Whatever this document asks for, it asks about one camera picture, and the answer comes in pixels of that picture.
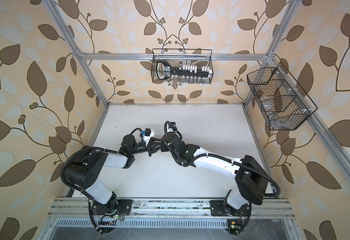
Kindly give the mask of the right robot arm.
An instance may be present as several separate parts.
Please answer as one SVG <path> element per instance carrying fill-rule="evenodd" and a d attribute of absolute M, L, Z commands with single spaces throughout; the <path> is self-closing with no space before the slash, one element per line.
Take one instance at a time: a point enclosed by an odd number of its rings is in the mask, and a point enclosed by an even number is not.
<path fill-rule="evenodd" d="M 227 212 L 237 211 L 247 204 L 260 206 L 264 198 L 277 199 L 281 194 L 276 181 L 252 156 L 229 158 L 186 144 L 175 122 L 164 123 L 162 143 L 178 165 L 212 170 L 235 180 L 237 189 L 230 190 L 224 200 Z"/>

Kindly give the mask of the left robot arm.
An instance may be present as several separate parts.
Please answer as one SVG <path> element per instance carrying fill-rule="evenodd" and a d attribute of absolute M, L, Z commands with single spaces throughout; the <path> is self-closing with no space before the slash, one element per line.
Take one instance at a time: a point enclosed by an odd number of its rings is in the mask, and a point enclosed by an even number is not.
<path fill-rule="evenodd" d="M 100 147 L 84 146 L 71 155 L 61 168 L 62 182 L 100 205 L 113 205 L 116 194 L 100 180 L 103 168 L 128 169 L 135 161 L 135 154 L 149 156 L 161 149 L 162 140 L 154 137 L 151 129 L 134 129 L 123 137 L 121 147 L 113 151 Z"/>

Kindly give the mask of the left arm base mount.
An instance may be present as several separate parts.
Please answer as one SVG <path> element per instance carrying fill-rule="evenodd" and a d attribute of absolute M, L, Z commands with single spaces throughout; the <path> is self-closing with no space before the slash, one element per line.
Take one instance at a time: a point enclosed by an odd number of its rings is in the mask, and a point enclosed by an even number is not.
<path fill-rule="evenodd" d="M 93 215 L 97 216 L 127 215 L 133 208 L 132 203 L 133 200 L 130 199 L 113 199 L 104 205 L 94 201 L 90 206 L 90 210 Z"/>

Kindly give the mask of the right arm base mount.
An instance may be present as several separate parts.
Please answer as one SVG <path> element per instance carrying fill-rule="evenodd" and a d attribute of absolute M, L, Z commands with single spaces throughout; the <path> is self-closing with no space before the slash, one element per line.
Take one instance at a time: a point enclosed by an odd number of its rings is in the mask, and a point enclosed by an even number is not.
<path fill-rule="evenodd" d="M 241 215 L 240 210 L 234 209 L 223 200 L 210 201 L 210 209 L 213 217 L 239 217 Z"/>

